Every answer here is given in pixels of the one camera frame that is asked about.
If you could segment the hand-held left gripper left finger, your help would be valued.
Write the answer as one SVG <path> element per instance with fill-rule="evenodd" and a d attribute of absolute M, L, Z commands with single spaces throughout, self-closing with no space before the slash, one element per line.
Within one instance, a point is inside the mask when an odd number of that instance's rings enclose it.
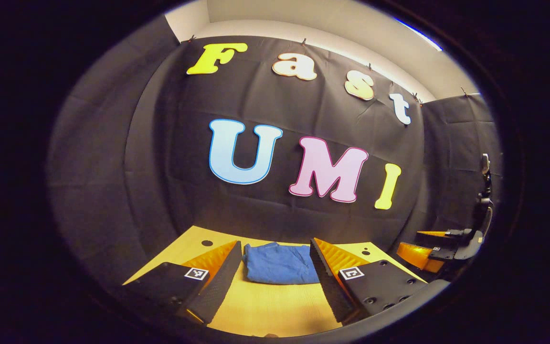
<path fill-rule="evenodd" d="M 124 284 L 122 296 L 144 315 L 180 317 L 206 326 L 231 287 L 242 261 L 242 244 L 234 240 L 183 264 L 161 263 Z"/>

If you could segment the black backdrop cloth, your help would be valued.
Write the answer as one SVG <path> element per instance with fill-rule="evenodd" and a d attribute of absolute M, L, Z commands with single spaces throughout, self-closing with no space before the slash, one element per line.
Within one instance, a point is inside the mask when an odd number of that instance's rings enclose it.
<path fill-rule="evenodd" d="M 367 68 L 259 36 L 179 43 L 164 17 L 83 74 L 54 127 L 46 176 L 59 234 L 106 285 L 192 226 L 288 243 L 313 237 L 393 252 L 423 229 L 464 229 L 503 153 L 479 95 L 419 106 Z"/>

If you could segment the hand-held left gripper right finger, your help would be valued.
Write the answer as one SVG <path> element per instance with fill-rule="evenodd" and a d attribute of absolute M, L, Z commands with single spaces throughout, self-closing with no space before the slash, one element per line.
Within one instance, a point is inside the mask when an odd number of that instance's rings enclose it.
<path fill-rule="evenodd" d="M 364 260 L 313 238 L 310 257 L 336 322 L 347 326 L 404 302 L 428 285 L 388 259 Z"/>

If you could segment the blue shirt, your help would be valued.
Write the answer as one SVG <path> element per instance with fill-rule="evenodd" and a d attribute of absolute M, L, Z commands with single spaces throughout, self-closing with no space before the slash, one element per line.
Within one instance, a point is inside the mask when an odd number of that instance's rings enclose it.
<path fill-rule="evenodd" d="M 281 245 L 277 242 L 261 246 L 246 244 L 243 253 L 249 281 L 272 285 L 319 283 L 310 246 Z"/>

